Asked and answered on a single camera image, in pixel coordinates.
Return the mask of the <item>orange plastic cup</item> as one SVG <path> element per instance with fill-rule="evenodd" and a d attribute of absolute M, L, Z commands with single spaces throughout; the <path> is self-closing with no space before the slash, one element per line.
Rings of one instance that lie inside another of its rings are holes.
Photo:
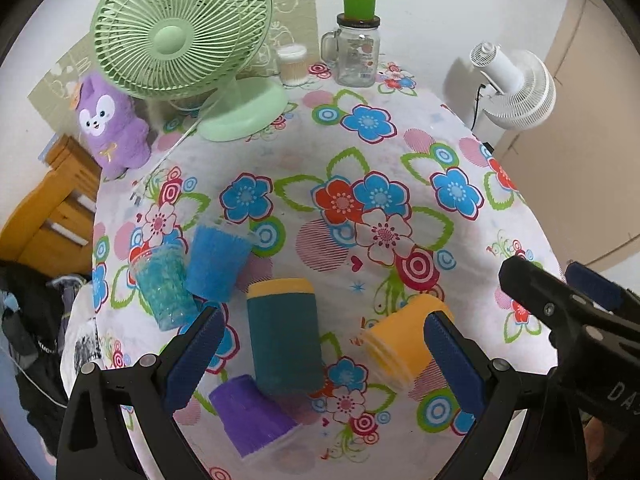
<path fill-rule="evenodd" d="M 416 378 L 431 363 L 424 342 L 424 323 L 433 312 L 442 311 L 450 321 L 454 315 L 435 296 L 414 296 L 400 310 L 360 333 L 371 370 L 394 389 L 410 390 Z"/>

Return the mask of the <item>purple plastic cup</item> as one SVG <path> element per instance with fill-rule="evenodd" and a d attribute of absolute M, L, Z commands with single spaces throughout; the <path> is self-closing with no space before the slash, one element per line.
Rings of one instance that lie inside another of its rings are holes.
<path fill-rule="evenodd" d="M 299 427 L 276 401 L 259 390 L 250 375 L 229 379 L 208 397 L 242 460 L 282 443 Z"/>

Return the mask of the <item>turquoise glitter plastic cup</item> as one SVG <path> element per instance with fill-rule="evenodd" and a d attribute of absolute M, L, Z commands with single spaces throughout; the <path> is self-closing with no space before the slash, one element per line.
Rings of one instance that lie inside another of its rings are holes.
<path fill-rule="evenodd" d="M 176 245 L 145 250 L 130 263 L 132 276 L 163 332 L 192 323 L 198 307 L 186 290 L 186 259 Z"/>

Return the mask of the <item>blue plastic cup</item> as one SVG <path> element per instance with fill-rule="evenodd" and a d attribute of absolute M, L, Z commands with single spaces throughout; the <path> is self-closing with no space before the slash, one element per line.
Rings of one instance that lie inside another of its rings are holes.
<path fill-rule="evenodd" d="M 200 222 L 186 266 L 186 290 L 205 300 L 229 301 L 255 244 L 247 226 L 220 219 Z"/>

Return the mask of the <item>green cup on jar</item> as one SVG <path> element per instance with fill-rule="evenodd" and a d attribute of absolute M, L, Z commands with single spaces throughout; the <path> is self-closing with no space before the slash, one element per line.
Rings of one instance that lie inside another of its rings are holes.
<path fill-rule="evenodd" d="M 343 0 L 346 20 L 368 22 L 375 17 L 376 0 Z"/>

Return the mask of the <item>white printed bag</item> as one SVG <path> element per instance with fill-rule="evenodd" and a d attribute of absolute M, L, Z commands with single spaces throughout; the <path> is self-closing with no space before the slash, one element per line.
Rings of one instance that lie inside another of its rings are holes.
<path fill-rule="evenodd" d="M 92 313 L 76 310 L 68 320 L 60 364 L 62 383 L 67 396 L 72 394 L 81 367 L 90 362 L 104 367 L 98 326 Z"/>

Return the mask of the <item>black clothing pile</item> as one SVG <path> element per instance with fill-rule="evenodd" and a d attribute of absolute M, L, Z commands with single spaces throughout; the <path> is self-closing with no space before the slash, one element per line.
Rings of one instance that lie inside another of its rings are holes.
<path fill-rule="evenodd" d="M 64 334 L 86 283 L 82 274 L 51 278 L 21 263 L 1 263 L 1 333 L 14 361 L 18 398 L 52 456 L 58 455 L 68 401 L 60 372 Z"/>

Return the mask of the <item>white floor fan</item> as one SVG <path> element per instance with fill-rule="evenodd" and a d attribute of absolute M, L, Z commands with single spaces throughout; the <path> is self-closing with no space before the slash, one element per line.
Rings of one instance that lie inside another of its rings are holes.
<path fill-rule="evenodd" d="M 470 62 L 495 89 L 483 110 L 503 130 L 536 128 L 552 113 L 556 101 L 554 79 L 546 64 L 529 50 L 504 53 L 485 41 L 470 52 Z"/>

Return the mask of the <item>teal tumbler yellow rim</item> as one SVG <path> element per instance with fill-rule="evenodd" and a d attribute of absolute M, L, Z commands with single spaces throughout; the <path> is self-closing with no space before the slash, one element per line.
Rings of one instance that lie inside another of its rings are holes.
<path fill-rule="evenodd" d="M 317 301 L 306 278 L 251 284 L 246 295 L 255 382 L 267 396 L 314 393 L 324 385 Z"/>

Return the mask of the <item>wooden chair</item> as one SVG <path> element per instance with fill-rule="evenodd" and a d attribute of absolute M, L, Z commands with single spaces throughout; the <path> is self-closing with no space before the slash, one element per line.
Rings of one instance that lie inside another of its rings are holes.
<path fill-rule="evenodd" d="M 57 278 L 92 270 L 94 212 L 79 199 L 98 196 L 101 168 L 71 136 L 47 150 L 49 171 L 1 231 L 1 259 Z"/>

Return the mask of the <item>floral tablecloth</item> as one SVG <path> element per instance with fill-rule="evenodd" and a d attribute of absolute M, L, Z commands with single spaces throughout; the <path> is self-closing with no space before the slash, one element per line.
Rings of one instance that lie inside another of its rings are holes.
<path fill-rule="evenodd" d="M 92 283 L 73 311 L 92 313 L 104 368 L 168 343 L 129 271 L 145 250 L 191 248 L 198 224 L 247 226 L 257 244 L 232 298 L 224 338 L 177 422 L 216 479 L 431 479 L 472 424 L 429 365 L 410 390 L 383 382 L 360 333 L 430 294 L 488 356 L 543 373 L 544 326 L 503 295 L 498 272 L 520 256 L 559 274 L 533 211 L 497 159 L 431 91 L 385 63 L 369 89 L 340 87 L 326 66 L 288 94 L 283 114 L 248 139 L 208 142 L 190 119 L 155 124 L 151 159 L 104 179 Z M 245 295 L 270 278 L 306 278 L 318 304 L 323 387 L 293 411 L 296 441 L 242 460 L 209 393 L 253 371 Z"/>

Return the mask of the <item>purple plush toy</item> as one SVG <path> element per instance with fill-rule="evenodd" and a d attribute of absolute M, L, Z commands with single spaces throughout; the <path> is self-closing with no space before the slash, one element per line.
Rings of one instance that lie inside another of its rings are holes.
<path fill-rule="evenodd" d="M 104 179 L 117 179 L 150 159 L 149 124 L 137 115 L 134 100 L 99 72 L 88 73 L 78 84 L 70 107 Z"/>

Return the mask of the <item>glass mason jar mug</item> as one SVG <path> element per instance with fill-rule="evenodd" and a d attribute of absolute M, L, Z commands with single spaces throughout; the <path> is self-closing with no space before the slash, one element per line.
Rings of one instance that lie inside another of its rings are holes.
<path fill-rule="evenodd" d="M 378 76 L 380 54 L 380 18 L 370 20 L 348 18 L 344 13 L 336 17 L 336 29 L 320 39 L 320 58 L 344 87 L 369 88 Z"/>

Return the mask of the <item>cotton swab container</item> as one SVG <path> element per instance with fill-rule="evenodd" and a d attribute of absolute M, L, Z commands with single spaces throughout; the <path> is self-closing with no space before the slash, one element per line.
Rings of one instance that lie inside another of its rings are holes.
<path fill-rule="evenodd" d="M 282 84 L 298 87 L 308 79 L 308 50 L 303 44 L 287 44 L 276 50 L 279 76 Z"/>

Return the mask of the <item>green desk fan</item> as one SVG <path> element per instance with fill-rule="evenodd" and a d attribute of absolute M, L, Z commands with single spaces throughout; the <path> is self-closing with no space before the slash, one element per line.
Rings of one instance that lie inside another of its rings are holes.
<path fill-rule="evenodd" d="M 272 0 L 100 0 L 91 24 L 96 62 L 135 98 L 202 99 L 202 138 L 244 139 L 288 104 L 280 82 L 240 75 L 266 41 L 272 10 Z"/>

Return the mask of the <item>beige patterned wall cloth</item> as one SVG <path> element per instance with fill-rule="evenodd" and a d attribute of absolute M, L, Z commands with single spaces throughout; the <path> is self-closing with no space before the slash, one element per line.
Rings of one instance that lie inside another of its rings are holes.
<path fill-rule="evenodd" d="M 87 35 L 53 64 L 29 101 L 56 132 L 75 133 L 77 86 L 99 70 L 142 100 L 197 98 L 231 77 L 277 73 L 277 48 L 318 58 L 316 0 L 100 0 Z"/>

